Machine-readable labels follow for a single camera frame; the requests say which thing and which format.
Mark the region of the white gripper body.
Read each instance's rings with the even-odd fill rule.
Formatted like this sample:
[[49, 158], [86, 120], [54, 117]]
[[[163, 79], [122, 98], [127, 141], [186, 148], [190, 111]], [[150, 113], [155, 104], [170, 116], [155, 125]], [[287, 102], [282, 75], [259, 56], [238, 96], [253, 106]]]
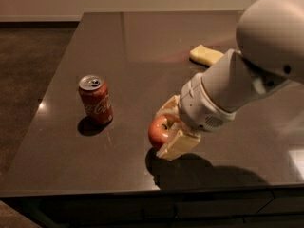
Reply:
[[202, 73], [196, 74], [182, 87], [178, 110], [186, 125], [206, 132], [221, 129], [236, 116], [235, 112], [225, 111], [211, 100], [202, 83]]

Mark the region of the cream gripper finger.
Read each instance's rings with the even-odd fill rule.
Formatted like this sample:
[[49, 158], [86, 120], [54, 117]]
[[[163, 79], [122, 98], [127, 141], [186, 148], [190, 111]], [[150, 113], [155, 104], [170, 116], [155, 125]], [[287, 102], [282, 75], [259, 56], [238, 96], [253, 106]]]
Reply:
[[155, 117], [158, 118], [162, 115], [171, 115], [178, 116], [179, 115], [179, 95], [172, 96], [156, 113]]
[[160, 159], [172, 161], [181, 155], [190, 152], [200, 143], [199, 131], [186, 126], [183, 123], [174, 123], [169, 130], [166, 143], [157, 152]]

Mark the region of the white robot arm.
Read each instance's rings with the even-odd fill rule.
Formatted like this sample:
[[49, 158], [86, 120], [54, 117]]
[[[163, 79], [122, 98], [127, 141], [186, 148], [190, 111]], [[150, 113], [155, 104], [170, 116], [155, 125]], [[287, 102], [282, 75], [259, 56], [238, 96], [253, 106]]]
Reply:
[[237, 23], [230, 49], [187, 82], [157, 112], [173, 121], [157, 156], [172, 161], [194, 148], [201, 132], [231, 122], [237, 110], [291, 81], [304, 82], [304, 0], [258, 0]]

